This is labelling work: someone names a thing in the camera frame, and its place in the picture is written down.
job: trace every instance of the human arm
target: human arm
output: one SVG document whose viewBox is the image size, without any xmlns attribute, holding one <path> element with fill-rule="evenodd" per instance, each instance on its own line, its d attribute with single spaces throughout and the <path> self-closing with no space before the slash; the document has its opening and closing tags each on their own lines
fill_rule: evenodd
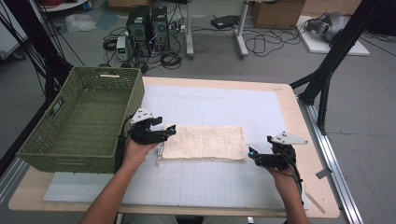
<svg viewBox="0 0 396 224">
<path fill-rule="evenodd" d="M 145 160 L 149 151 L 155 148 L 155 146 L 156 144 L 139 145 L 133 140 L 129 140 L 122 166 L 107 183 L 95 201 L 93 201 L 79 222 L 80 224 L 110 224 L 114 222 L 122 198 L 134 173 L 136 173 L 137 168 Z"/>
<path fill-rule="evenodd" d="M 273 176 L 276 189 L 285 205 L 288 224 L 309 223 L 292 170 L 290 168 L 282 172 L 271 169 L 267 170 Z"/>
</svg>

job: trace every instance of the cardboard box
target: cardboard box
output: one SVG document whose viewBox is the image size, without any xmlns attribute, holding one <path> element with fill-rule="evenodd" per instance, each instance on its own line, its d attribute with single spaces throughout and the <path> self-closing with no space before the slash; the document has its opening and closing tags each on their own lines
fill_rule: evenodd
<svg viewBox="0 0 396 224">
<path fill-rule="evenodd" d="M 282 0 L 275 4 L 256 2 L 251 19 L 257 28 L 294 29 L 305 0 Z"/>
<path fill-rule="evenodd" d="M 323 12 L 338 11 L 352 15 L 361 0 L 306 0 L 302 14 L 305 16 L 320 16 Z"/>
<path fill-rule="evenodd" d="M 108 0 L 111 8 L 131 8 L 132 6 L 150 6 L 150 0 Z"/>
</svg>

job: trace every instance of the white power box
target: white power box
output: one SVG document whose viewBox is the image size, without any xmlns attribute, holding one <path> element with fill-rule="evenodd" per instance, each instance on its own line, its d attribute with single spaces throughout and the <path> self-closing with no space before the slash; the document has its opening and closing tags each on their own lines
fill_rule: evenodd
<svg viewBox="0 0 396 224">
<path fill-rule="evenodd" d="M 119 59 L 122 62 L 128 61 L 128 48 L 126 43 L 126 36 L 117 37 L 117 53 L 119 54 Z"/>
</svg>

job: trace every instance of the wooden tabletop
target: wooden tabletop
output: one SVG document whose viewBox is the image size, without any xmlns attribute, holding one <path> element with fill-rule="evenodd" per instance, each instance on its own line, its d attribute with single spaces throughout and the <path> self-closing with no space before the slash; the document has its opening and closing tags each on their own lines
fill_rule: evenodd
<svg viewBox="0 0 396 224">
<path fill-rule="evenodd" d="M 144 83 L 164 86 L 191 86 L 206 88 L 224 88 L 254 91 L 273 91 L 280 105 L 286 131 L 293 133 L 309 144 L 294 146 L 298 159 L 298 168 L 305 194 L 309 200 L 309 217 L 338 217 L 340 211 L 332 193 L 327 177 L 318 179 L 316 173 L 323 170 L 311 135 L 305 124 L 303 114 L 297 104 L 294 92 L 286 84 L 235 82 L 218 80 L 199 80 L 181 78 L 144 77 Z M 30 167 L 14 195 L 8 203 L 12 210 L 29 211 L 86 211 L 89 203 L 53 203 L 44 202 L 53 173 L 37 171 Z M 213 207 L 182 207 L 164 205 L 130 205 L 123 204 L 121 213 L 175 214 L 194 216 L 251 216 L 251 217 L 284 217 L 284 211 L 248 208 L 213 208 Z"/>
</svg>

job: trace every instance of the white bracket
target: white bracket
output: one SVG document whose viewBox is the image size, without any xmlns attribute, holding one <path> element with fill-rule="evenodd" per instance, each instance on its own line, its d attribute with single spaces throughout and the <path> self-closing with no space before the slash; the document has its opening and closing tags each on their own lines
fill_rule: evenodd
<svg viewBox="0 0 396 224">
<path fill-rule="evenodd" d="M 131 123 L 135 124 L 141 120 L 151 119 L 151 118 L 152 118 L 152 113 L 148 112 L 147 109 L 145 108 L 139 107 L 136 113 L 134 113 L 134 116 L 131 118 Z"/>
<path fill-rule="evenodd" d="M 306 145 L 308 141 L 293 135 L 291 133 L 283 132 L 278 134 L 277 136 L 271 139 L 273 142 L 282 144 L 282 145 Z"/>
</svg>

